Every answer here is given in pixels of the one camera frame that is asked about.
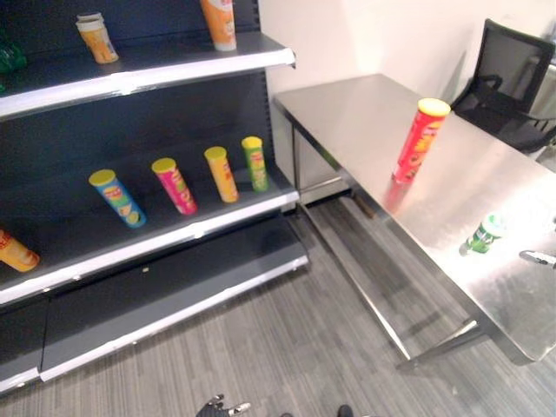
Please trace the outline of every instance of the metal bar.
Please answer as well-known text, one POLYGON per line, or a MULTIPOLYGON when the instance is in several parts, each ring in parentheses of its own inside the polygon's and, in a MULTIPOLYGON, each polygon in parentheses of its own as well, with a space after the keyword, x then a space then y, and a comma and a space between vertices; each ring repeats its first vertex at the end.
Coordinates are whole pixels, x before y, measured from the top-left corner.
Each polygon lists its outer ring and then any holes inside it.
POLYGON ((450 334, 446 339, 438 342, 422 354, 401 363, 397 368, 399 370, 413 369, 422 362, 441 357, 445 354, 451 354, 459 348, 468 347, 471 342, 482 342, 486 337, 487 335, 480 328, 476 320, 466 321, 463 326, 450 334))
POLYGON ((301 189, 301 170, 299 164, 300 144, 295 136, 295 126, 292 124, 292 154, 294 158, 294 187, 301 189))
POLYGON ((305 187, 304 189, 300 189, 299 194, 303 195, 303 194, 308 193, 310 191, 313 191, 315 189, 321 189, 323 187, 326 187, 327 185, 334 184, 335 182, 340 182, 340 181, 342 181, 341 177, 336 176, 334 178, 330 178, 329 180, 325 180, 325 181, 322 181, 322 182, 317 182, 316 184, 309 185, 308 187, 305 187))
POLYGON ((368 296, 368 294, 365 292, 365 290, 360 285, 360 283, 357 281, 357 279, 354 278, 349 273, 349 271, 346 269, 346 267, 344 267, 343 262, 341 261, 340 257, 335 253, 334 249, 332 248, 332 245, 330 245, 330 243, 328 243, 327 238, 322 233, 320 227, 318 226, 315 219, 313 218, 313 215, 311 215, 309 213, 309 210, 307 209, 307 207, 305 207, 301 202, 298 202, 297 205, 298 205, 298 207, 301 208, 301 211, 303 212, 303 214, 309 219, 309 223, 311 223, 311 225, 313 226, 313 229, 316 231, 316 234, 319 237, 319 239, 321 240, 323 246, 333 256, 334 261, 338 265, 340 271, 344 274, 344 276, 346 276, 351 281, 351 283, 354 285, 355 289, 357 290, 357 292, 359 293, 361 298, 371 308, 371 310, 374 313, 374 316, 379 321, 380 325, 382 326, 382 329, 387 333, 387 335, 390 338, 390 340, 392 341, 392 343, 396 346, 396 348, 398 349, 398 352, 400 352, 400 354, 407 361, 410 361, 411 356, 409 355, 409 352, 407 351, 407 349, 404 346, 403 342, 401 341, 400 337, 396 334, 394 328, 386 320, 384 315, 382 315, 382 313, 380 312, 378 307, 373 303, 373 301, 368 296))

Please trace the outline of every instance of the shelf edge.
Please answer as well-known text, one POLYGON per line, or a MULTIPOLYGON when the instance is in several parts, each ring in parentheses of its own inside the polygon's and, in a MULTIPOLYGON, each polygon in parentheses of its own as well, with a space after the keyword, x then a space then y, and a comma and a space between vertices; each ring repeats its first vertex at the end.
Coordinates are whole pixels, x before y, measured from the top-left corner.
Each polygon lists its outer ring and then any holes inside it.
POLYGON ((36 367, 29 369, 27 371, 21 372, 20 374, 11 376, 7 380, 0 381, 0 393, 5 391, 20 388, 29 381, 38 379, 39 373, 36 367))
POLYGON ((171 232, 146 239, 142 242, 134 243, 124 248, 113 250, 106 254, 89 258, 70 265, 66 268, 58 269, 36 278, 29 279, 18 285, 0 292, 0 306, 8 302, 18 300, 27 295, 39 292, 48 292, 51 288, 69 281, 79 281, 82 275, 96 272, 100 269, 116 265, 122 261, 133 259, 140 255, 146 255, 157 249, 168 248, 178 243, 189 242, 199 239, 213 231, 225 226, 246 220, 250 217, 261 215, 273 209, 279 209, 291 202, 299 200, 299 193, 292 191, 284 195, 271 198, 264 202, 258 202, 246 208, 218 215, 201 222, 194 222, 183 228, 172 230, 171 232))
POLYGON ((86 354, 81 354, 74 359, 64 362, 61 365, 42 371, 40 373, 40 378, 43 381, 49 381, 57 376, 65 374, 72 369, 80 367, 86 363, 94 361, 95 359, 101 358, 106 354, 110 354, 119 348, 123 348, 130 344, 137 343, 139 340, 149 337, 168 328, 179 321, 183 321, 192 315, 201 313, 201 311, 211 308, 217 304, 220 304, 230 298, 233 298, 241 293, 244 293, 251 288, 262 285, 264 282, 270 281, 277 276, 286 274, 289 271, 294 271, 297 268, 306 265, 308 263, 308 257, 306 255, 289 261, 280 267, 270 269, 269 271, 257 275, 250 280, 247 280, 239 285, 231 288, 226 288, 220 293, 213 295, 203 301, 200 301, 193 306, 187 307, 177 313, 171 314, 159 321, 154 321, 153 323, 145 326, 144 328, 139 328, 134 332, 125 334, 113 341, 104 343, 102 346, 90 350, 86 354))
POLYGON ((230 56, 152 69, 118 72, 109 76, 66 83, 0 98, 0 122, 14 117, 162 87, 166 84, 234 74, 277 65, 292 65, 290 48, 244 56, 230 56))

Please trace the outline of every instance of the store shelf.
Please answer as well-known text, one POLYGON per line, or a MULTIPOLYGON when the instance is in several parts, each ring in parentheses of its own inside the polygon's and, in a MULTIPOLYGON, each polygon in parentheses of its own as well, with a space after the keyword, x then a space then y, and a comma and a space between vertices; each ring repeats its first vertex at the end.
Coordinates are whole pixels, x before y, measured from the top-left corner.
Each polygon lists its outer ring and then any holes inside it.
POLYGON ((291 49, 259 32, 238 34, 237 45, 236 51, 219 52, 212 44, 193 46, 178 39, 118 48, 120 60, 105 65, 96 64, 87 52, 31 62, 4 80, 0 121, 295 62, 291 49))
POLYGON ((35 235, 22 237, 25 242, 38 242, 33 248, 41 256, 38 267, 21 274, 0 264, 0 305, 198 239, 299 199, 274 164, 268 165, 270 184, 264 193, 253 191, 246 169, 234 175, 240 199, 233 204, 220 200, 212 178, 189 184, 199 207, 195 215, 180 215, 161 187, 139 200, 148 219, 139 229, 125 226, 106 204, 73 219, 42 224, 34 230, 35 235))
POLYGON ((55 297, 41 379, 64 374, 308 262, 280 215, 55 297))
POLYGON ((0 393, 38 379, 47 301, 0 314, 0 393))

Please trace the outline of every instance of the table top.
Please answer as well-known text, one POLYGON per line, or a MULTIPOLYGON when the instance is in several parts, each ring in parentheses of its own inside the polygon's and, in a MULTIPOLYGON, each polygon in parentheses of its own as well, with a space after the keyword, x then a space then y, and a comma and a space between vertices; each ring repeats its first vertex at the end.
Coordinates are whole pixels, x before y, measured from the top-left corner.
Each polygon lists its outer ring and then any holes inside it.
POLYGON ((450 114, 413 184, 400 191, 391 174, 420 98, 373 75, 275 101, 445 273, 464 307, 488 319, 486 332, 510 359, 538 361, 556 345, 556 272, 520 252, 556 255, 556 175, 450 114), (506 236, 486 254, 462 255, 462 243, 492 211, 505 217, 506 236))

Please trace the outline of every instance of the white wall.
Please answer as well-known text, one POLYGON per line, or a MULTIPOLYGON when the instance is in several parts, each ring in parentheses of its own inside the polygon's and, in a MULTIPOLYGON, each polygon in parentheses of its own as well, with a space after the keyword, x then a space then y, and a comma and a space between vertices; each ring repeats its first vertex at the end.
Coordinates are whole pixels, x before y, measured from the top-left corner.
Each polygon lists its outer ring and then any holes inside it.
MULTIPOLYGON (((537 36, 547 33, 556 18, 556 0, 259 3, 262 31, 297 55, 296 69, 268 71, 271 96, 381 72, 423 96, 450 102, 473 74, 486 18, 537 36)), ((276 159, 290 175, 289 126, 275 110, 272 118, 276 159)), ((308 145, 302 147, 302 160, 302 186, 334 176, 308 145)))

